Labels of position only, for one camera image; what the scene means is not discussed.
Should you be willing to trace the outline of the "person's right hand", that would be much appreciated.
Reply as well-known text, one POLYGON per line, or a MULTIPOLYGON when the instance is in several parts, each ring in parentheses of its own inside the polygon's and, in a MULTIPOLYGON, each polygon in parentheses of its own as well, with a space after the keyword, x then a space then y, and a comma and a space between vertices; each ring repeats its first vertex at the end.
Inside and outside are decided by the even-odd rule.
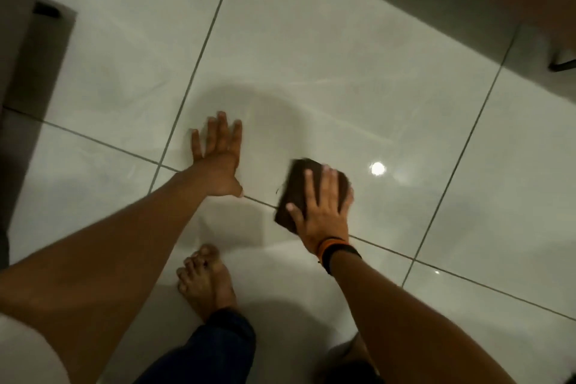
POLYGON ((313 174, 310 170, 305 172, 305 192, 307 204, 307 229, 298 232, 306 250, 316 255, 321 241, 328 237, 337 237, 349 241, 348 217, 341 216, 339 206, 339 173, 331 168, 331 207, 330 211, 320 211, 320 197, 316 199, 313 185, 313 174))

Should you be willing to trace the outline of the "person's left hand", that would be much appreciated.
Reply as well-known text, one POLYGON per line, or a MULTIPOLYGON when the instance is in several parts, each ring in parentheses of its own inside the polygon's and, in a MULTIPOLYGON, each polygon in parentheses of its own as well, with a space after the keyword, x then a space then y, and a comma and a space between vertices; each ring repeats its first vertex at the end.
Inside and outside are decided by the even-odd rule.
POLYGON ((206 195, 214 197, 229 196, 229 178, 236 178, 242 146, 242 122, 237 119, 232 125, 228 123, 228 150, 217 150, 217 115, 207 119, 205 143, 201 144, 203 159, 192 162, 192 169, 198 172, 206 195))

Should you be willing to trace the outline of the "dark brown cleaning cloth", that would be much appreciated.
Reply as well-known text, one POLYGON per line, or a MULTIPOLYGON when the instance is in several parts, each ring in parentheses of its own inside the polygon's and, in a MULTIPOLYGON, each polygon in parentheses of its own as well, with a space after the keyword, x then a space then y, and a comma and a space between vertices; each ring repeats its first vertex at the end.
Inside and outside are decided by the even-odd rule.
POLYGON ((310 170, 313 174, 313 185, 316 200, 320 196, 320 181, 323 165, 315 160, 303 157, 294 159, 291 162, 286 180, 279 198, 277 209, 274 214, 274 221, 288 232, 299 235, 297 224, 287 209, 288 204, 298 208, 304 220, 307 217, 307 204, 305 192, 305 172, 310 170))

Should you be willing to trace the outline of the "person's right forearm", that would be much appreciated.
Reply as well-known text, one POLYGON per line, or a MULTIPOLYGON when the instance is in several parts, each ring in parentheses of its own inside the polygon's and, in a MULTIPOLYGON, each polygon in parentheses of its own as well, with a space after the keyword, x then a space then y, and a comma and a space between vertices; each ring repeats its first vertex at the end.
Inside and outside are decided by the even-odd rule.
POLYGON ((386 384, 516 384, 458 325, 363 259, 338 253, 332 273, 386 384))

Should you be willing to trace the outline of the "person's left forearm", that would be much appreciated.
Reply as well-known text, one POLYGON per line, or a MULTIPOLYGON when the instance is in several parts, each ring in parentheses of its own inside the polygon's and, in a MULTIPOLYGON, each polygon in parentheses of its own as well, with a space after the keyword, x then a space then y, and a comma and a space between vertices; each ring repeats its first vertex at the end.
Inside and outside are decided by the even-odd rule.
POLYGON ((0 271, 0 384, 96 384, 206 197, 191 166, 0 271))

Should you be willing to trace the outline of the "orange wristband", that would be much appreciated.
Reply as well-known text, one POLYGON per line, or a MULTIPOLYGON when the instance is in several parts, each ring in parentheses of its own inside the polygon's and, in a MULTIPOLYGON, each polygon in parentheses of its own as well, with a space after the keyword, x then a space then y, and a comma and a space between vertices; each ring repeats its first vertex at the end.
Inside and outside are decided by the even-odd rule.
POLYGON ((353 247, 349 242, 337 237, 328 237, 320 242, 316 251, 316 257, 322 266, 328 266, 335 252, 350 249, 353 249, 353 247))

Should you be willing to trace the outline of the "black wristband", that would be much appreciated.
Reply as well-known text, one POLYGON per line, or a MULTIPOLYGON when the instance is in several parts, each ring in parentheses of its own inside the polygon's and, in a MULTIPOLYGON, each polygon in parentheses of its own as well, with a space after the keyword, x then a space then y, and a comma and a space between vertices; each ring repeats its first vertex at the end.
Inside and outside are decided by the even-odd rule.
MULTIPOLYGON (((356 256, 356 257, 362 259, 361 255, 359 254, 359 252, 356 250, 356 248, 355 248, 354 246, 353 246, 353 249, 350 249, 350 250, 347 250, 347 251, 346 251, 346 250, 340 250, 340 251, 335 252, 335 254, 333 255, 333 257, 334 257, 336 254, 338 254, 338 253, 340 253, 340 254, 350 254, 350 255, 353 255, 353 256, 356 256)), ((322 267, 325 269, 325 271, 328 273, 328 275, 330 275, 330 276, 332 276, 332 277, 333 277, 333 273, 332 273, 332 259, 333 259, 333 257, 331 258, 331 261, 330 261, 330 263, 329 263, 328 266, 323 266, 323 265, 322 265, 322 267)))

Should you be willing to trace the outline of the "person's left foot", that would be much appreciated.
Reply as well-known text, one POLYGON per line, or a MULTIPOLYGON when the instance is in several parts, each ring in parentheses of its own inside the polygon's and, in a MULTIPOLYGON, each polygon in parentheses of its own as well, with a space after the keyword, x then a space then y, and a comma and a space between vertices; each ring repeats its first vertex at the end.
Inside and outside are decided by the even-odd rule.
POLYGON ((177 289, 203 321, 220 310, 238 310, 228 268, 213 244, 203 244, 176 270, 177 289))

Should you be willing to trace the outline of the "dark blue trousers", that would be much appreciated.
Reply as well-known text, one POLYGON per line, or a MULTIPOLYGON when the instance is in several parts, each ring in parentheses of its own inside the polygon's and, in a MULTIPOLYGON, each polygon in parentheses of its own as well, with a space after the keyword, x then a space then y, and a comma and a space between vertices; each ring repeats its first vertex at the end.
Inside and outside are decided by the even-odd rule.
MULTIPOLYGON (((256 332, 232 308, 210 315, 185 344, 157 359, 133 384, 248 384, 256 332)), ((344 358, 319 373, 318 384, 385 384, 366 358, 344 358)))

